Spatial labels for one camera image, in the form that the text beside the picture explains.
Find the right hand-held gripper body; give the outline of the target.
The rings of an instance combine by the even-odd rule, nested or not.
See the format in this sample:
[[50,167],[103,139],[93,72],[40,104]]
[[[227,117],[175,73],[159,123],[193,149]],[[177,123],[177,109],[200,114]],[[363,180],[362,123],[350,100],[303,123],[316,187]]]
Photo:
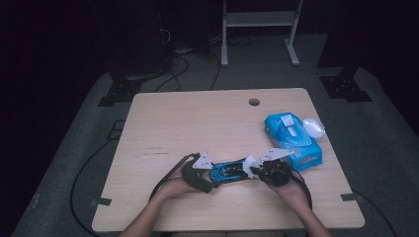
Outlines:
[[287,149],[270,148],[261,157],[258,173],[261,181],[274,187],[286,185],[293,174],[291,154]]

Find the black stand base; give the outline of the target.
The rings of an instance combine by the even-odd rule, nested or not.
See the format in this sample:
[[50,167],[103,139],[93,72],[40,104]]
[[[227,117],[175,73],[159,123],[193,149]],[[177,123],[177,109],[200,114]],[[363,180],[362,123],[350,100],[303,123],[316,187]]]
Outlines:
[[129,103],[140,92],[142,83],[139,80],[114,81],[106,96],[100,102],[99,107],[111,107],[115,103]]
[[338,75],[321,76],[320,81],[331,99],[345,99],[349,103],[370,102],[369,94],[355,81],[357,67],[343,67]]

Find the person's right hand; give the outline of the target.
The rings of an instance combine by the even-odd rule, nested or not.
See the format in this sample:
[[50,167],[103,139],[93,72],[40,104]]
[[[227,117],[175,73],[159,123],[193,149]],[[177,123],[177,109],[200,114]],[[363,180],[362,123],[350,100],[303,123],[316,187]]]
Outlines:
[[269,188],[296,214],[301,214],[310,210],[307,197],[302,187],[294,181],[288,182],[284,186]]

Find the blue wet wipe packet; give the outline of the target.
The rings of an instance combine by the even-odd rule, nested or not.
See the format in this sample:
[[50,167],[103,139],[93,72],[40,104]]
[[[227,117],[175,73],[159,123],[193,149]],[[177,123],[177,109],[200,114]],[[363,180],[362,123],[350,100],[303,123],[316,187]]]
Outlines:
[[287,150],[282,157],[301,172],[323,163],[323,152],[316,139],[325,134],[324,125],[315,118],[301,120],[292,113],[269,115],[265,131],[275,148]]

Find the person's left hand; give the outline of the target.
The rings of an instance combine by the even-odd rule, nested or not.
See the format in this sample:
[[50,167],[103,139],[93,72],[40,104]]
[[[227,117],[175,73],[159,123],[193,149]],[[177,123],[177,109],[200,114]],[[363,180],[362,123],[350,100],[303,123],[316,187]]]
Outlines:
[[178,198],[187,193],[195,193],[197,190],[188,185],[181,171],[174,172],[168,180],[157,191],[156,197],[159,200],[167,201],[171,198]]

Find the blue toy car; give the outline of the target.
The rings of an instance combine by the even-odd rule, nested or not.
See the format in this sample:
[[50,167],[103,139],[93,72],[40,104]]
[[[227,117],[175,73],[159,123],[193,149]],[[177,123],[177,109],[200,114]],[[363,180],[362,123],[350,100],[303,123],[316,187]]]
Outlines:
[[227,184],[248,179],[243,170],[244,159],[217,163],[209,170],[209,178],[215,184]]

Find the white metal stand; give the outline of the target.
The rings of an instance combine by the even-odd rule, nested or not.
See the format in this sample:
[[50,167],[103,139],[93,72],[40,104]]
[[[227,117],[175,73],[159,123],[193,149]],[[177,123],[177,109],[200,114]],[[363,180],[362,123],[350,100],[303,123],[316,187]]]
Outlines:
[[227,30],[230,28],[260,28],[260,27],[290,27],[289,37],[284,40],[286,50],[293,66],[299,66],[293,47],[301,9],[304,0],[296,0],[296,7],[292,11],[275,12],[228,12],[227,0],[222,3],[222,28],[220,65],[228,66]]

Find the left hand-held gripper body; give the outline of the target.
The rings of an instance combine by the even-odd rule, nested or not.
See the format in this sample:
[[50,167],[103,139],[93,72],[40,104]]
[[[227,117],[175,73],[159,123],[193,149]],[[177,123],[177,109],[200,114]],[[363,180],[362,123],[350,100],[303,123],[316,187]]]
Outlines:
[[186,164],[181,169],[184,181],[198,191],[203,190],[203,181],[208,180],[205,177],[211,169],[211,162],[202,160],[200,153],[193,153],[185,156]]

